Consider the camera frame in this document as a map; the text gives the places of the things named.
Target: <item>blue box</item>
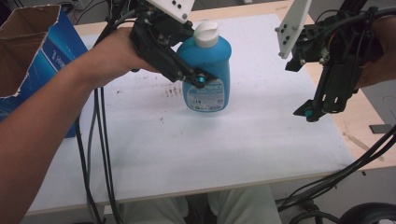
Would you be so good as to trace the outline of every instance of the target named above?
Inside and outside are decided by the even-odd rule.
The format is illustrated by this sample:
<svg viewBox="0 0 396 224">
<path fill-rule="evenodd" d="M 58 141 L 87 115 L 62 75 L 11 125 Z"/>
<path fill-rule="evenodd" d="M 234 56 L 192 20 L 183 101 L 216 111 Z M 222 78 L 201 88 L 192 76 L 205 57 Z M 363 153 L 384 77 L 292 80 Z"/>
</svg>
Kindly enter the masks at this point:
<svg viewBox="0 0 396 224">
<path fill-rule="evenodd" d="M 15 9 L 0 27 L 0 120 L 86 51 L 60 6 Z"/>
</svg>

